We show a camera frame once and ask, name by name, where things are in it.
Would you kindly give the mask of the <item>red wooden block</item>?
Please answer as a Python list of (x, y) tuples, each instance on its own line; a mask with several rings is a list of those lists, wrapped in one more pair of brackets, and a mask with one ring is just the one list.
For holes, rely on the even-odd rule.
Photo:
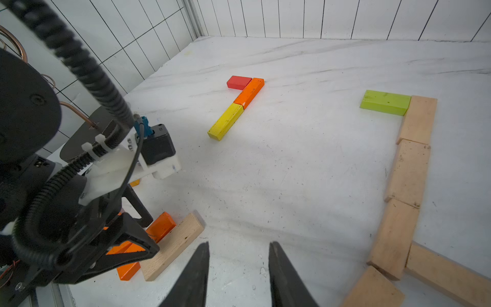
[(242, 91), (252, 80), (252, 78), (233, 75), (226, 84), (228, 88)]

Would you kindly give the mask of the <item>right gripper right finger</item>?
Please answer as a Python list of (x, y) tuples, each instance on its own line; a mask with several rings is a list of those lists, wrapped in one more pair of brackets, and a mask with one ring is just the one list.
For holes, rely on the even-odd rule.
[(269, 244), (272, 306), (318, 306), (280, 243)]

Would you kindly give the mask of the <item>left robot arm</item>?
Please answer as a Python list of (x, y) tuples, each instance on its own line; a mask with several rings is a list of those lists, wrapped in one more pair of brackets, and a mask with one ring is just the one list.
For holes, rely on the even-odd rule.
[(109, 136), (61, 170), (38, 155), (61, 124), (53, 89), (32, 66), (1, 52), (1, 235), (3, 286), (13, 285), (16, 267), (31, 271), (24, 284), (78, 283), (114, 268), (152, 258), (157, 244), (128, 215), (120, 201), (136, 168), (132, 161), (111, 199), (79, 204), (86, 166), (115, 152), (131, 129), (142, 150), (146, 124), (131, 112), (112, 80), (44, 1), (5, 1), (7, 9), (41, 39), (112, 116)]

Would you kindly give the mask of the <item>yellow-green block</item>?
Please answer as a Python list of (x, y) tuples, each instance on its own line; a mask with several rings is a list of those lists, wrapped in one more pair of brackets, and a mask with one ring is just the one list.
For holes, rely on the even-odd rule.
[(214, 140), (221, 141), (243, 112), (242, 105), (232, 103), (210, 128), (208, 136)]

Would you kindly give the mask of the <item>natural block diagonal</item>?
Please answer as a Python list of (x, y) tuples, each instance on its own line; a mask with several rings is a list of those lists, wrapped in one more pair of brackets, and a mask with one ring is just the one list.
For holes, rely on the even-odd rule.
[(429, 145), (436, 110), (436, 98), (412, 96), (396, 144), (407, 140)]
[(401, 306), (405, 295), (376, 268), (369, 266), (341, 306)]

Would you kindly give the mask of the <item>orange block diagonal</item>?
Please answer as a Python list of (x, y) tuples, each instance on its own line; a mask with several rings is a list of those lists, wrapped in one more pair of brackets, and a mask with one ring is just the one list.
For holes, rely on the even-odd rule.
[(233, 103), (242, 106), (243, 109), (246, 109), (264, 85), (264, 79), (253, 78)]

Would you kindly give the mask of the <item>lime green block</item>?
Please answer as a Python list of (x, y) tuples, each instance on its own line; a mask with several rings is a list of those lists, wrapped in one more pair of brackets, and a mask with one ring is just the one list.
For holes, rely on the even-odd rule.
[(410, 106), (411, 96), (367, 90), (360, 108), (392, 115), (404, 116)]

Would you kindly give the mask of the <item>natural block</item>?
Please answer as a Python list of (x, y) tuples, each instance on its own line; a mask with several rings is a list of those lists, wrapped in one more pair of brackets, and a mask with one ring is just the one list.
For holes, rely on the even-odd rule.
[(384, 201), (392, 199), (419, 209), (423, 203), (431, 146), (401, 140), (389, 173)]
[(367, 263), (393, 281), (401, 280), (418, 222), (419, 210), (390, 200), (384, 210)]
[(141, 262), (145, 281), (155, 281), (157, 277), (203, 232), (205, 227), (196, 211), (189, 213), (184, 220), (167, 234), (157, 245), (159, 251), (148, 260)]
[(423, 246), (410, 247), (405, 272), (464, 306), (490, 306), (490, 280)]

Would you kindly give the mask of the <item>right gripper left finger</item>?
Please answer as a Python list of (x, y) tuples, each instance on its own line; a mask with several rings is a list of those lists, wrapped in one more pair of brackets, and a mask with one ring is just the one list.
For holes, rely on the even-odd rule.
[(159, 306), (206, 306), (209, 260), (209, 243), (201, 243)]

